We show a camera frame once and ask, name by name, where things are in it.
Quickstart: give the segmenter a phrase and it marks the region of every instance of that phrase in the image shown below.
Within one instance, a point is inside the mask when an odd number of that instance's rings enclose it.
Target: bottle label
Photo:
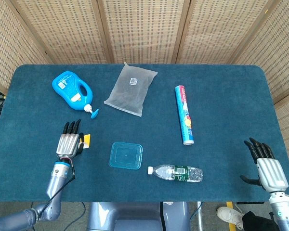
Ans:
[[[188,179],[188,167],[186,166],[175,166],[174,169],[174,180],[176,181],[187,181]]]

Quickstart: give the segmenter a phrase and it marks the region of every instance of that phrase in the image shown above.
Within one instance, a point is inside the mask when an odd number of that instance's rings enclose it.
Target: shoe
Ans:
[[[236,225],[239,230],[243,229],[243,214],[239,213],[233,208],[219,207],[216,210],[216,215],[219,217],[219,219]]]

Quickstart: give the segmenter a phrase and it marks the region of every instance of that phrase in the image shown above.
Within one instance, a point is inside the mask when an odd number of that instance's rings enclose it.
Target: black pants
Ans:
[[[252,212],[246,213],[242,220],[244,231],[279,231],[274,221],[255,216]]]

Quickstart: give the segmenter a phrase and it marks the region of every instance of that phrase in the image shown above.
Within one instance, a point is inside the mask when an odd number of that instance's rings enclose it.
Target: gray filling in bag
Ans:
[[[128,66],[124,62],[116,84],[104,103],[121,111],[141,116],[146,93],[157,74],[155,71]]]

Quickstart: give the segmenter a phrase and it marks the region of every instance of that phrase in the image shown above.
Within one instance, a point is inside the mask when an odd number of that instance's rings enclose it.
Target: table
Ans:
[[[74,159],[76,180],[63,201],[266,201],[243,141],[254,137],[271,146],[289,181],[289,159],[263,71],[248,65],[138,64],[158,72],[138,117],[104,104],[122,64],[23,65],[16,69],[0,118],[0,201],[45,201],[55,151],[67,121],[81,119],[79,131],[91,145]],[[96,119],[70,108],[52,89],[69,70],[93,90]],[[185,85],[195,144],[184,146],[174,87]],[[139,170],[111,168],[111,145],[143,147]],[[176,164],[203,169],[200,183],[147,175],[148,166]]]

